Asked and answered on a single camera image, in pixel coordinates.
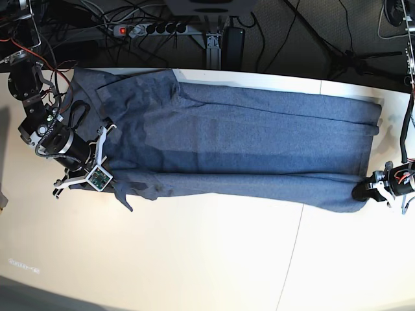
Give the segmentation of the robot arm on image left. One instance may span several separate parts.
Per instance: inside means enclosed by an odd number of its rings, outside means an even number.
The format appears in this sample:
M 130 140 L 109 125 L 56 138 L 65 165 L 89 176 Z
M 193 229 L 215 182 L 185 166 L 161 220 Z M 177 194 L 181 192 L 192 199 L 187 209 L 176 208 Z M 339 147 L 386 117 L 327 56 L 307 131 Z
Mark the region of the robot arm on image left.
M 47 67 L 61 72 L 38 54 L 42 44 L 31 1 L 1 2 L 1 62 L 10 66 L 8 90 L 26 117 L 19 126 L 22 140 L 38 157 L 54 159 L 69 171 L 85 169 L 91 146 L 71 124 L 62 122 L 63 98 L 58 83 L 43 77 Z

